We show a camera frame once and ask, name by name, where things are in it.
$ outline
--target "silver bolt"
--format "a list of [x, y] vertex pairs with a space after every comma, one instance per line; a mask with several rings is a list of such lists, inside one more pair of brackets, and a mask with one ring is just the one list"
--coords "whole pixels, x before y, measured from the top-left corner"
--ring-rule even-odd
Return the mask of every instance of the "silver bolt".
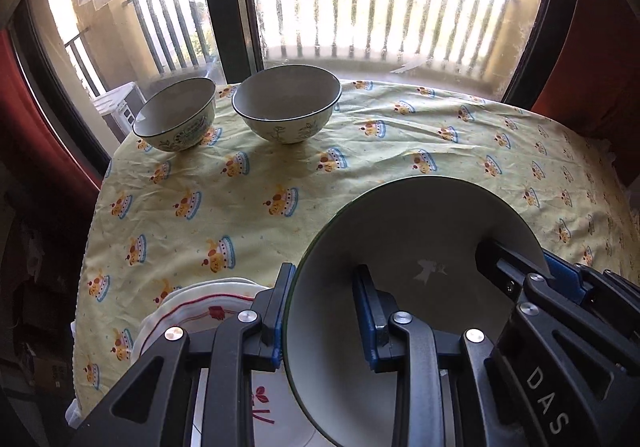
[[465, 333], [466, 340], [479, 343], [484, 341], [484, 334], [480, 330], [476, 330], [475, 328], [471, 328], [467, 330]]
[[413, 316], [409, 312], [396, 312], [394, 313], [394, 321], [398, 324], [409, 324], [413, 319]]
[[530, 316], [538, 315], [540, 313], [540, 310], [538, 309], [538, 307], [532, 302], [520, 303], [520, 311], [525, 315], [530, 315]]
[[180, 328], [179, 326], [173, 326], [172, 328], [169, 328], [164, 332], [164, 338], [168, 341], [177, 341], [178, 339], [182, 338], [183, 335], [184, 331], [182, 331], [182, 328]]
[[258, 314], [255, 313], [253, 310], [242, 310], [242, 312], [238, 314], [238, 320], [240, 322], [253, 322], [257, 318], [258, 318]]

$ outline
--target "white lettering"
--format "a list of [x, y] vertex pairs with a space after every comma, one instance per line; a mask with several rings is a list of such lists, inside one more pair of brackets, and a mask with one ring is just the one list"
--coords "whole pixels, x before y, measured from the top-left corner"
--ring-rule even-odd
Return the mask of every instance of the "white lettering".
[[545, 407], [545, 410], [542, 412], [542, 414], [546, 414], [546, 411], [548, 411], [551, 402], [554, 401], [555, 395], [555, 393], [552, 393], [551, 395], [546, 395], [546, 397], [542, 397], [540, 398], [540, 400], [538, 400], [538, 403], [541, 403]]
[[569, 423], [569, 416], [567, 413], [560, 413], [558, 418], [556, 418], [556, 423], [558, 427], [554, 427], [554, 423], [549, 423], [549, 429], [551, 429], [551, 434], [558, 434], [562, 430], [562, 419], [564, 419], [564, 424], [567, 425]]
[[[532, 382], [533, 378], [538, 375], [538, 380], [536, 382]], [[542, 369], [540, 369], [540, 367], [537, 367], [536, 369], [533, 370], [533, 373], [530, 374], [529, 378], [527, 379], [527, 384], [529, 385], [529, 387], [531, 389], [536, 389], [539, 385], [540, 382], [542, 382]]]

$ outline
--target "yellow tablecloth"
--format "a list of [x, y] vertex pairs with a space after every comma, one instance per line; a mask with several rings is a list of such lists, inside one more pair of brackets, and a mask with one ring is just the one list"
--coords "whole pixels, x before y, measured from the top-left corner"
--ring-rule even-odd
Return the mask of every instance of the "yellow tablecloth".
[[404, 176], [477, 183], [514, 207], [546, 249], [639, 282], [626, 199], [604, 154], [574, 132], [432, 88], [343, 86], [324, 130], [292, 146], [249, 130], [231, 107], [233, 86], [218, 88], [214, 125], [196, 148], [164, 153], [126, 138], [98, 197], [79, 286], [83, 416], [127, 370], [140, 321], [167, 293], [230, 276], [269, 286], [343, 205]]

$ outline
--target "small bowl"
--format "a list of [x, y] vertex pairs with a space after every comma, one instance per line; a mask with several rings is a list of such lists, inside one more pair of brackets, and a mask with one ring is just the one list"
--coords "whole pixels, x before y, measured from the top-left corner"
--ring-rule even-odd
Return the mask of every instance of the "small bowl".
[[341, 94], [342, 85], [331, 72], [289, 64], [252, 75], [231, 102], [256, 135], [294, 144], [324, 128]]
[[213, 122], [215, 93], [215, 82], [204, 77], [172, 84], [142, 106], [133, 132], [161, 151], [195, 146]]

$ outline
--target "white plate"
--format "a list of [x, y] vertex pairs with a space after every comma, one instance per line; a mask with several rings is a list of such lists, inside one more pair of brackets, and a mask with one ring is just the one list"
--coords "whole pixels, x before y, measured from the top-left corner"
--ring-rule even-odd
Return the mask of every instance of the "white plate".
[[[158, 309], [141, 324], [133, 344], [135, 362], [167, 328], [180, 326], [188, 332], [216, 328], [224, 319], [235, 318], [251, 307], [255, 295], [267, 289], [239, 278], [198, 283], [169, 294]], [[200, 446], [204, 394], [208, 369], [198, 384], [193, 416], [191, 447]], [[256, 447], [305, 447], [316, 429], [300, 410], [281, 367], [276, 373], [252, 373], [254, 438]]]

